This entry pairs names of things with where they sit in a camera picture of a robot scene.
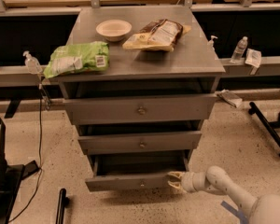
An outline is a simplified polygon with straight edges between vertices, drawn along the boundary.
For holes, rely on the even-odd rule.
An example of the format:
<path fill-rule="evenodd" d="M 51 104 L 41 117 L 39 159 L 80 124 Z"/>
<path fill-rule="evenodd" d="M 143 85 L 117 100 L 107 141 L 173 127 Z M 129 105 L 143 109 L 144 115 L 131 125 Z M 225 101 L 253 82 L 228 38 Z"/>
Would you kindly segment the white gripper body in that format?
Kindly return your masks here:
<path fill-rule="evenodd" d="M 181 186 L 187 192 L 197 192 L 206 190 L 209 183 L 205 172 L 186 172 L 181 178 Z"/>

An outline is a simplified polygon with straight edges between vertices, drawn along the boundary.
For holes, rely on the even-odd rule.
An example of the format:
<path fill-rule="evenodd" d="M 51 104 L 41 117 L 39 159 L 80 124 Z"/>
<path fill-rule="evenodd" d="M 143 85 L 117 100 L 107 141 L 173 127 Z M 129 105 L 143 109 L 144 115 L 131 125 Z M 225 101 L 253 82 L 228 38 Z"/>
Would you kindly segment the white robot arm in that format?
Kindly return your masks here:
<path fill-rule="evenodd" d="M 280 195 L 255 197 L 237 185 L 221 167 L 210 166 L 199 173 L 171 171 L 168 176 L 176 178 L 176 181 L 168 181 L 175 189 L 229 196 L 245 215 L 248 224 L 280 224 Z"/>

